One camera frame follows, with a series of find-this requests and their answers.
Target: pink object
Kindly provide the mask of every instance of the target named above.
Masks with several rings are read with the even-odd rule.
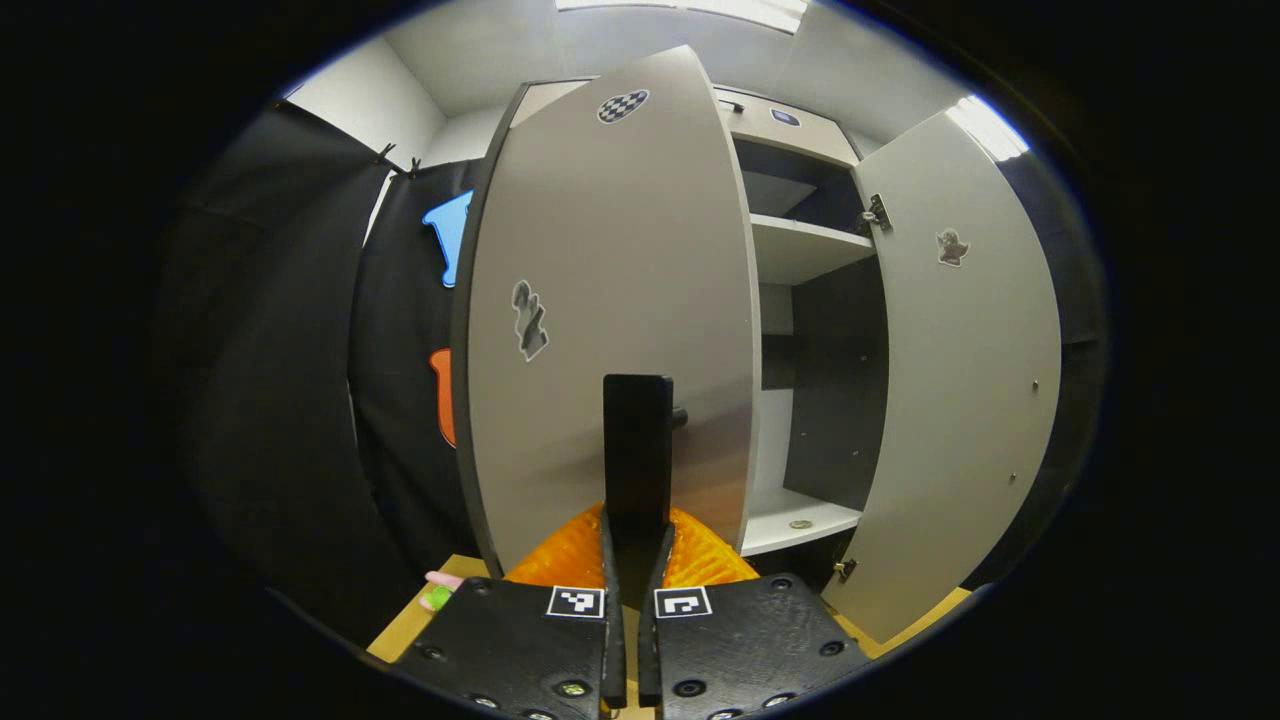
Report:
[[[435,583],[438,585],[444,585],[451,591],[457,592],[458,585],[462,584],[462,578],[456,578],[453,575],[449,575],[448,573],[439,573],[436,570],[431,570],[430,573],[426,574],[426,582]]]

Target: green object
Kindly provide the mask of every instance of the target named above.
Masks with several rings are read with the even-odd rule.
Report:
[[[440,609],[444,607],[444,603],[449,601],[449,596],[452,594],[453,591],[449,588],[438,585],[435,589],[426,593],[426,603],[431,606],[431,610],[439,612]]]

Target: ceiling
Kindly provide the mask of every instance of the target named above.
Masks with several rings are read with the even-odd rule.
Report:
[[[827,115],[881,143],[968,95],[891,31],[829,1],[813,3],[791,36],[666,8],[452,0],[387,40],[449,117],[506,105],[525,81],[600,74],[686,44],[712,82]]]

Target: gray sticker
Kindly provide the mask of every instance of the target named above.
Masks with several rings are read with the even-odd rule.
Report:
[[[604,591],[600,588],[552,588],[547,615],[556,618],[604,618]]]
[[[653,591],[653,607],[659,619],[710,615],[707,588],[659,588]]]
[[[951,228],[940,232],[936,237],[938,238],[938,263],[959,268],[960,259],[969,254],[969,245],[960,242],[960,234]]]
[[[529,287],[526,281],[516,283],[516,288],[511,293],[511,306],[516,309],[516,337],[520,338],[520,352],[525,355],[525,363],[529,363],[550,345],[547,329],[543,328],[547,307],[543,307],[538,293]]]
[[[602,123],[612,126],[631,113],[635,113],[648,99],[648,90],[632,90],[631,92],[614,95],[604,102],[600,102],[600,108],[595,110],[595,117],[599,118]]]

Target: checkered sticker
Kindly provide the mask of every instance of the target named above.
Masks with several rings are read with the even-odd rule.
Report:
[[[648,90],[635,90],[627,92],[626,95],[614,95],[600,104],[600,109],[595,111],[595,117],[600,118],[602,123],[612,126],[631,113],[635,113],[636,108],[644,105],[644,101],[648,99]]]
[[[557,618],[604,618],[604,591],[600,588],[552,588],[547,614]]]
[[[653,605],[658,619],[710,615],[712,603],[707,588],[659,588],[653,591]]]

